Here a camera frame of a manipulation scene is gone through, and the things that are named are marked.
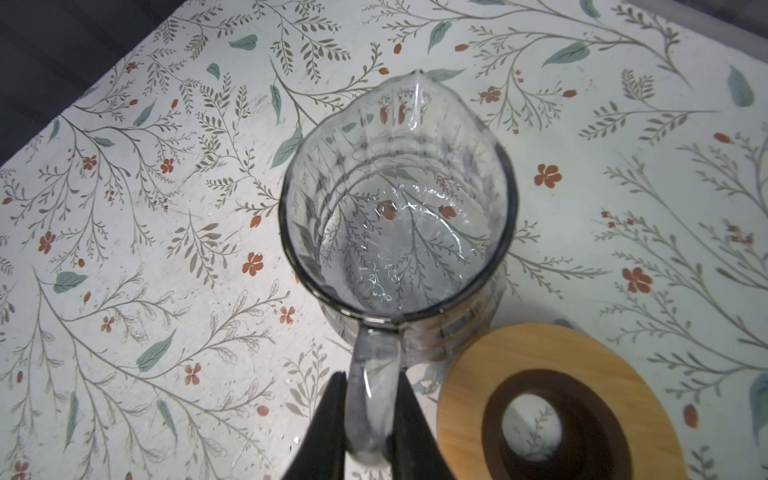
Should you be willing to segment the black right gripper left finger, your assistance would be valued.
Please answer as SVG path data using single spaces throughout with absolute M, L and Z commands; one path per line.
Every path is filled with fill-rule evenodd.
M 334 373 L 283 479 L 341 480 L 345 470 L 344 412 L 347 378 Z

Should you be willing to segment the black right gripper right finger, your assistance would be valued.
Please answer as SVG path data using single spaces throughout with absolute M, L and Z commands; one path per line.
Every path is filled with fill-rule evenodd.
M 399 372 L 392 433 L 388 440 L 395 480 L 454 480 L 404 371 Z

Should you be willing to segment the grey glass carafe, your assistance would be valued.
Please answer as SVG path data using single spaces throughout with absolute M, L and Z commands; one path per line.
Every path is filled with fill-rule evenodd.
M 505 148 L 435 72 L 385 81 L 300 142 L 281 243 L 353 349 L 344 432 L 356 460 L 388 461 L 402 371 L 487 330 L 518 207 Z

